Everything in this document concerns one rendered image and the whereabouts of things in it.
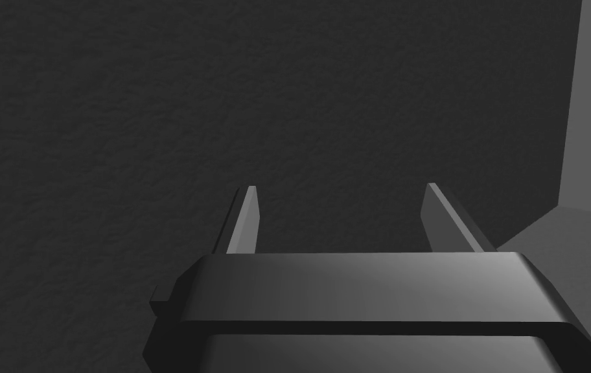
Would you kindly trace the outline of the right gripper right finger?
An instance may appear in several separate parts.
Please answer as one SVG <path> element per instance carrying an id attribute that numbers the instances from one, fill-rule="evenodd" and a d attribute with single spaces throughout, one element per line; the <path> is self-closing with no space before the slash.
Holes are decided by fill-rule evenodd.
<path id="1" fill-rule="evenodd" d="M 433 252 L 496 251 L 459 199 L 445 186 L 426 185 L 421 220 Z"/>

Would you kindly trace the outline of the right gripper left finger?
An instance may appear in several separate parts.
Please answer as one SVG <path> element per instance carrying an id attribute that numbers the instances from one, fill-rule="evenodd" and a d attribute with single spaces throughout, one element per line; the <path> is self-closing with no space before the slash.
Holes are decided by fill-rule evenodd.
<path id="1" fill-rule="evenodd" d="M 255 253 L 259 223 L 257 187 L 253 185 L 238 187 L 216 239 L 213 254 Z"/>

